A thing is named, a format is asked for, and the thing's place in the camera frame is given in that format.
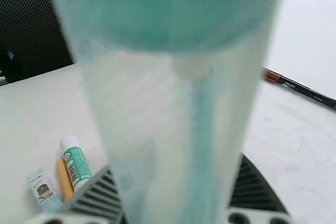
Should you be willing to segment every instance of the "teal label on tube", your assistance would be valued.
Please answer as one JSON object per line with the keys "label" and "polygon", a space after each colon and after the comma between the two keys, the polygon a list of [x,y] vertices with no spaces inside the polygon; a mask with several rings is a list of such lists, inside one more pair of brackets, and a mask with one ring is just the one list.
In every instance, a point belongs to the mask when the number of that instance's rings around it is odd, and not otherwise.
{"label": "teal label on tube", "polygon": [[69,177],[73,187],[80,181],[91,178],[90,169],[85,161],[83,151],[79,147],[72,147],[64,152]]}

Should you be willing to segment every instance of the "white table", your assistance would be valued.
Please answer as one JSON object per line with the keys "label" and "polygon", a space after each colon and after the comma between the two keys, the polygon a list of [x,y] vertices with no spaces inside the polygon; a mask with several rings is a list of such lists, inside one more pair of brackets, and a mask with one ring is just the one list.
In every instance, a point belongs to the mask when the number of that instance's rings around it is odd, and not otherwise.
{"label": "white table", "polygon": [[[336,99],[336,0],[280,0],[278,8],[265,67]],[[336,219],[335,125],[336,111],[261,84],[244,152],[299,224]]]}
{"label": "white table", "polygon": [[1,223],[24,223],[39,212],[25,181],[37,168],[59,191],[56,160],[64,135],[79,137],[93,174],[107,164],[76,65],[2,86],[0,111]]}
{"label": "white table", "polygon": [[[332,23],[336,0],[279,2],[265,66],[336,98],[332,87],[336,81],[327,71],[336,61],[333,43],[323,42],[336,35]],[[298,21],[300,29],[293,31]],[[312,22],[326,24],[313,29]],[[317,52],[324,60],[317,60]],[[285,61],[295,64],[288,66]],[[299,224],[332,223],[336,217],[335,123],[336,112],[261,82],[244,152]],[[92,173],[107,163],[76,65],[1,87],[0,133],[1,223],[21,223],[38,212],[25,182],[25,176],[38,167],[59,189],[55,172],[50,172],[56,170],[59,140],[65,134],[80,138]]]}

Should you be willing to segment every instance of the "plastic lid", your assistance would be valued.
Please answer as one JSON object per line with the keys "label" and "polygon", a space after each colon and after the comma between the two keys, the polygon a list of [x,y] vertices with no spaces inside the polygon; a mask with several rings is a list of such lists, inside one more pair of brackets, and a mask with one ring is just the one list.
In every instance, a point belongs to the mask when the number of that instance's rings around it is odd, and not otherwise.
{"label": "plastic lid", "polygon": [[68,148],[80,147],[78,138],[73,135],[65,136],[59,142],[59,145],[61,147],[62,153],[64,153]]}

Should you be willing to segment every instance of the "plastic bottle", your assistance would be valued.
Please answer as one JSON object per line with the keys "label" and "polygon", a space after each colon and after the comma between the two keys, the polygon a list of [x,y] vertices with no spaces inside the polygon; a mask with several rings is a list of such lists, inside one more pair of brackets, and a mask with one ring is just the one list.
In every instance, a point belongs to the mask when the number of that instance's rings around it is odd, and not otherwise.
{"label": "plastic bottle", "polygon": [[54,1],[127,222],[224,223],[275,0]]}
{"label": "plastic bottle", "polygon": [[89,166],[80,148],[79,140],[75,136],[66,136],[60,141],[60,147],[74,188],[73,190],[76,191],[91,178]]}

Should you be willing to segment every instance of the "yellow object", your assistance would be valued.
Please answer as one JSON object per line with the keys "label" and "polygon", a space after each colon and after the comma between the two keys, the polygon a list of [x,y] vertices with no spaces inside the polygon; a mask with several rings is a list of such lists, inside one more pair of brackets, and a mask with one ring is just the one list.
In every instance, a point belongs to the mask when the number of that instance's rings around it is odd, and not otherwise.
{"label": "yellow object", "polygon": [[74,194],[74,189],[72,188],[72,184],[70,181],[70,177],[68,174],[67,166],[64,162],[63,158],[58,158],[57,160],[57,174],[59,177],[59,181],[62,188],[63,193],[63,201],[67,200]]}

